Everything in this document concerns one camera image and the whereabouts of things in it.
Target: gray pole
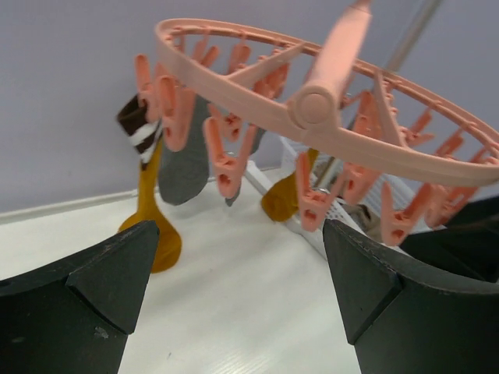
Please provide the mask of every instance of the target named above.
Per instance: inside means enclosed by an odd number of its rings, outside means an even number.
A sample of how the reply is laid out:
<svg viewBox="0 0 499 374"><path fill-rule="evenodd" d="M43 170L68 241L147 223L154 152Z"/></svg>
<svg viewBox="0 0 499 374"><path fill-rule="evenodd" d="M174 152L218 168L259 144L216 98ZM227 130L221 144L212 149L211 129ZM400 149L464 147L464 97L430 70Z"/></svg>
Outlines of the gray pole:
<svg viewBox="0 0 499 374"><path fill-rule="evenodd" d="M443 0L424 0L421 8L411 22L411 26L402 35L402 38L397 43L394 53L384 65L386 70L396 72L400 69L410 51L419 40L424 29L428 25L431 18L434 16L438 7L442 4ZM350 122L349 129L353 127L353 120ZM338 173L342 161L334 157L330 157L327 161L327 167L315 183L316 189L325 189L333 177Z"/></svg>

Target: dark object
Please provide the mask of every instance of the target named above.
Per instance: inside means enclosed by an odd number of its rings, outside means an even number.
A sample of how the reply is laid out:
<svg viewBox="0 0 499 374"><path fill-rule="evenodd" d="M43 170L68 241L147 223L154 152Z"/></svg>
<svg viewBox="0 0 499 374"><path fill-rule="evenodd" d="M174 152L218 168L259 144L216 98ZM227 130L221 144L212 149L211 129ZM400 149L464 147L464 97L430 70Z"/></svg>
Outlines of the dark object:
<svg viewBox="0 0 499 374"><path fill-rule="evenodd" d="M323 229L363 374L499 372L499 287L427 265L339 221Z"/></svg>
<svg viewBox="0 0 499 374"><path fill-rule="evenodd" d="M431 266L480 281L499 280L499 199L470 203L448 228L409 235L400 248Z"/></svg>
<svg viewBox="0 0 499 374"><path fill-rule="evenodd" d="M0 281L1 374L115 374L158 241L153 221Z"/></svg>

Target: table surface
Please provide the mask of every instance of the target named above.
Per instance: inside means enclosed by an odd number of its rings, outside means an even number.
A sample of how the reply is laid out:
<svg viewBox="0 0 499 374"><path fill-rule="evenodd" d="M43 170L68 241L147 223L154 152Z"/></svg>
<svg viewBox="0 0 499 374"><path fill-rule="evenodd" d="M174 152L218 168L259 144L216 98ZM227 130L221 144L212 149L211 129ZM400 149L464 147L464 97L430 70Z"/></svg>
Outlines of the table surface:
<svg viewBox="0 0 499 374"><path fill-rule="evenodd" d="M151 275L120 374L360 373L327 262L270 221L243 181L234 206L214 183L182 206L160 203L183 240ZM112 236L135 199L0 226L0 279Z"/></svg>

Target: gray sock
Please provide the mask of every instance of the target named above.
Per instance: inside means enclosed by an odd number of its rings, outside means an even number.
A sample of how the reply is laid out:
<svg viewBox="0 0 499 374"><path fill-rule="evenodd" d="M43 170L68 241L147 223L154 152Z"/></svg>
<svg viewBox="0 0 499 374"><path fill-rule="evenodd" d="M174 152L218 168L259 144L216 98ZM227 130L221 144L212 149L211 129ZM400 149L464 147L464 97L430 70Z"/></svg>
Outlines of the gray sock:
<svg viewBox="0 0 499 374"><path fill-rule="evenodd" d="M261 142L262 138L264 137L264 134L266 131L267 130L258 128L257 134L255 135L255 140L253 141L253 148L251 149L251 154L258 151L258 148L260 147L260 142ZM239 186L239 189L237 190L237 192L235 193L235 195L233 197L231 197L230 199L225 199L225 204L227 204L227 206L232 206L232 204L239 197L240 193L241 193L241 186Z"/></svg>
<svg viewBox="0 0 499 374"><path fill-rule="evenodd" d="M204 142L203 122L210 117L208 101L196 98L186 146L179 152L163 147L157 186L163 201L177 206L196 197L208 182L210 167Z"/></svg>

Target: pink clothes drying rack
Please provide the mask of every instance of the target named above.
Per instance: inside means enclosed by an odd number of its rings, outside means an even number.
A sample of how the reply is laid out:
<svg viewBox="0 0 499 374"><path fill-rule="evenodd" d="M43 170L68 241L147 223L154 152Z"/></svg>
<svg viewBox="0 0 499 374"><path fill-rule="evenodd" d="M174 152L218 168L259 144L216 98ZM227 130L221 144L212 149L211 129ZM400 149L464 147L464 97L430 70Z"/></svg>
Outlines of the pink clothes drying rack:
<svg viewBox="0 0 499 374"><path fill-rule="evenodd" d="M161 118L164 140L173 151L187 140L197 94L209 100L211 116L204 123L207 150L214 166L220 193L233 197L246 170L257 126L301 142L345 162L329 192L316 191L309 183L306 154L296 161L296 184L301 225L315 231L331 203L343 191L347 203L358 203L381 174L423 182L412 202L394 210L391 189L381 189L381 230L386 245L397 245L424 217L436 228L454 216L476 191L499 181L499 133L462 108L420 86L357 59L370 23L370 1L358 0L341 15L324 46L275 32L206 19L169 19L156 28L158 59L151 78L147 57L136 57L139 98L147 106L150 122ZM186 38L200 35L192 56L185 53ZM238 38L232 48L226 74L210 67L219 56L208 47L210 36ZM273 45L269 56L248 63L247 41ZM291 61L301 54L314 63L305 83L285 103L275 101L283 91ZM354 98L346 95L355 74L373 80L373 90ZM424 104L418 120L404 127L397 121L394 92ZM353 129L342 126L341 110L359 102ZM230 115L222 116L217 107ZM434 138L425 128L432 112L440 113L458 127L434 154L414 147ZM241 134L242 121L250 125ZM468 133L480 148L469 161L455 151ZM222 137L242 136L237 157L224 151Z"/></svg>

